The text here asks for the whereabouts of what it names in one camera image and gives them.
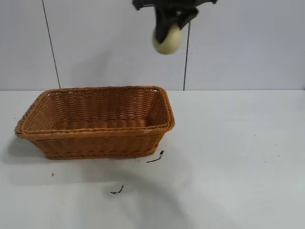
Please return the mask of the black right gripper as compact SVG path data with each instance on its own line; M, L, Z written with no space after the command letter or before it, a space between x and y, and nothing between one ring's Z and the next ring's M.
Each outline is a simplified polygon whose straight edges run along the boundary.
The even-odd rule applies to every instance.
M170 28L176 23L176 10L182 9L177 16L177 24L182 30L186 24L193 20L199 13L196 7L204 3L215 4L217 0L132 0L136 10L146 7L155 9L155 38L158 43L163 43Z

